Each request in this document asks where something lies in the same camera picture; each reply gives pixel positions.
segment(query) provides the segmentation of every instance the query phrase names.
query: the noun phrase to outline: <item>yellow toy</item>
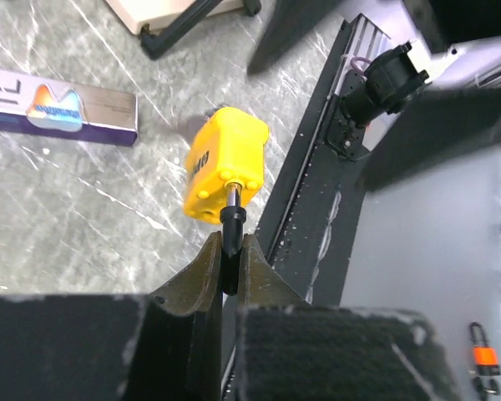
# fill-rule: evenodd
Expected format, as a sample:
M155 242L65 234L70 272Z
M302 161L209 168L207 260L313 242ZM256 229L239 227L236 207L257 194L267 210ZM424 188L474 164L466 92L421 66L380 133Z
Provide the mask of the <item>yellow toy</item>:
M184 213L220 224L227 186L240 187L245 207L264 184L264 145L269 127L233 107L217 110L200 129L185 161L188 188Z

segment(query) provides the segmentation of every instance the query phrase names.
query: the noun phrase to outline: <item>box logo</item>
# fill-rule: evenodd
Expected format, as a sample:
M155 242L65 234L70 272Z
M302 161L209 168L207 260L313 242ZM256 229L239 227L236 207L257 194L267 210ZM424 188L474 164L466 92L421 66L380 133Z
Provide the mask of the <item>box logo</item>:
M78 132L84 125L82 112L82 100L75 90L69 89L61 99L56 99L47 85L41 85L26 116L30 123L42 129Z

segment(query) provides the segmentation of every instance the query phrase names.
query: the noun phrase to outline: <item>metal rod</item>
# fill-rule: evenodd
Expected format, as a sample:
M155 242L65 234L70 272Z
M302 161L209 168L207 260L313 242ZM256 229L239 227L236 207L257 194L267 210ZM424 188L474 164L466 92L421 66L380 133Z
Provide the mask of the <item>metal rod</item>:
M241 185L230 182L226 186L226 205L241 206Z

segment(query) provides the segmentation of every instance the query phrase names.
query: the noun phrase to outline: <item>cable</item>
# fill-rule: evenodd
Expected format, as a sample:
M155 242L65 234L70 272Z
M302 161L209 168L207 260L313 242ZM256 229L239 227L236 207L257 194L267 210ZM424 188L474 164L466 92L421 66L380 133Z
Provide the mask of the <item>cable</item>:
M354 69L357 73L359 73L362 77L365 77L366 76L365 71L357 66L357 62L371 64L371 60L369 58L360 57L360 56L356 56L356 57L351 58L351 61L350 61L351 68Z

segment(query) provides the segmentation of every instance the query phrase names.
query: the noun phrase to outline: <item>gray marble surface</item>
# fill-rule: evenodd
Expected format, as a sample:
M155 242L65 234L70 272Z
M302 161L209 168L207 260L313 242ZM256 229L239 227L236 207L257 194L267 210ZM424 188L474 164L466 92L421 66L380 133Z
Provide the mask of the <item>gray marble surface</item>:
M151 62L102 0L0 1L0 68L135 93L140 122L131 149L0 132L0 292L149 292L183 268L217 228L181 211L186 121L212 104L271 127L254 229L342 20L248 82L270 12L208 18Z

